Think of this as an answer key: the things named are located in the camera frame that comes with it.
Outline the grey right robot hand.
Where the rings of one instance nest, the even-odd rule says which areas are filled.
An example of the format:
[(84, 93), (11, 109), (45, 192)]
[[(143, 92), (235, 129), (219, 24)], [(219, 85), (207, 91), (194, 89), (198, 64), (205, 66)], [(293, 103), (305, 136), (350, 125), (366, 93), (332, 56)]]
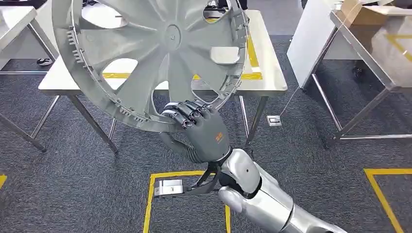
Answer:
[(172, 151), (193, 163), (223, 161), (232, 151), (228, 129), (219, 112), (201, 100), (170, 102), (162, 115), (173, 120), (190, 145), (174, 139), (170, 133), (160, 137)]

